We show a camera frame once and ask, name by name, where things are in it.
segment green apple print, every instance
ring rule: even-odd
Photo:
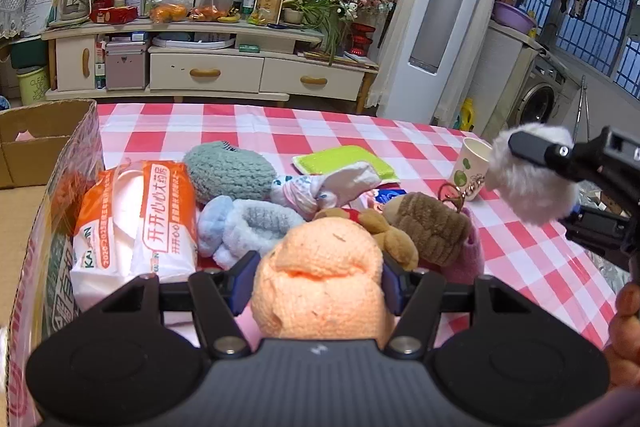
[[[466,185],[466,174],[463,171],[456,171],[453,174],[453,182],[458,187],[464,187]]]

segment human hand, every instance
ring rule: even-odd
[[[640,286],[627,284],[616,298],[616,315],[609,324],[610,387],[640,386]]]

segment wooden drawer handle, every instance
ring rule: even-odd
[[[89,78],[89,48],[82,50],[82,74],[85,78]]]
[[[300,82],[307,86],[325,86],[327,83],[326,78],[313,78],[312,76],[301,76]]]
[[[201,77],[201,78],[217,78],[222,72],[220,70],[191,70],[189,72],[191,76]]]

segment wooden leg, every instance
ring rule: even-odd
[[[371,89],[371,84],[376,79],[375,73],[365,73],[364,78],[362,79],[362,85],[360,86],[360,92],[358,93],[358,102],[356,104],[356,114],[362,114],[364,110],[364,105],[367,102],[367,98],[369,98],[369,90]]]
[[[49,48],[49,84],[52,90],[58,89],[58,67],[56,65],[56,39],[47,41]]]

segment metal ring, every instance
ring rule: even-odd
[[[445,187],[454,188],[456,192],[459,194],[459,196],[457,198],[451,198],[447,196],[446,198],[442,199],[442,191],[444,190]],[[464,191],[460,189],[460,187],[458,187],[457,185],[454,185],[453,183],[449,183],[449,182],[443,183],[438,190],[438,199],[442,201],[442,203],[453,203],[453,206],[455,206],[457,213],[460,213],[460,211],[462,210],[462,207],[465,206],[465,197],[466,195]]]

